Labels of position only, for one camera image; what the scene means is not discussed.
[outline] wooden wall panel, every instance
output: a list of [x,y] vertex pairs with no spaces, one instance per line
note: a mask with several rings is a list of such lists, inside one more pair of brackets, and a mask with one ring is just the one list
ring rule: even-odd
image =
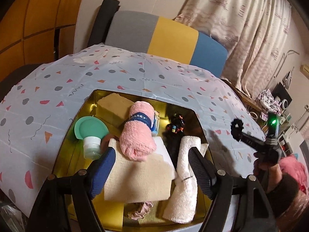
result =
[[75,25],[60,29],[59,58],[73,54]]
[[0,50],[21,40],[29,0],[15,0],[0,21]]
[[59,2],[60,0],[30,0],[24,37],[55,27]]
[[56,27],[76,24],[81,0],[61,0],[56,18]]
[[25,64],[54,61],[55,30],[44,32],[24,40]]
[[0,54],[0,81],[23,65],[22,42],[19,42]]

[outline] beige sponge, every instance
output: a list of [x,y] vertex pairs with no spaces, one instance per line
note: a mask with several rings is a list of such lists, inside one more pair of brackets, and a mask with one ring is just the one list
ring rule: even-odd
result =
[[112,93],[98,101],[96,115],[118,128],[128,119],[133,104],[131,100]]

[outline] patterned tablecloth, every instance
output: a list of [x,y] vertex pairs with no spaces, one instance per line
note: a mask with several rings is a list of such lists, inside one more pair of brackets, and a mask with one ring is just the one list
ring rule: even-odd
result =
[[[27,216],[51,173],[72,119],[95,89],[158,99],[193,109],[216,167],[246,177],[254,150],[230,134],[234,118],[257,138],[264,134],[234,92],[210,72],[144,53],[94,45],[44,64],[0,103],[0,187]],[[232,199],[225,231],[235,212]]]

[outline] teal lid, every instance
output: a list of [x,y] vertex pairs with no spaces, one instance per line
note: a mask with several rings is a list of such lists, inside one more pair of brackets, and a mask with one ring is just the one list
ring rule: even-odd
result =
[[75,136],[78,139],[84,139],[89,136],[95,136],[102,139],[109,133],[106,125],[98,118],[86,116],[80,118],[74,126]]

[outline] towel label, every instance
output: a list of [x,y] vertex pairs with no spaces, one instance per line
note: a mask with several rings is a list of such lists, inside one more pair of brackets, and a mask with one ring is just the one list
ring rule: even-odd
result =
[[149,127],[149,129],[151,129],[151,120],[146,114],[140,113],[140,112],[135,113],[129,118],[128,121],[133,121],[133,120],[143,122]]

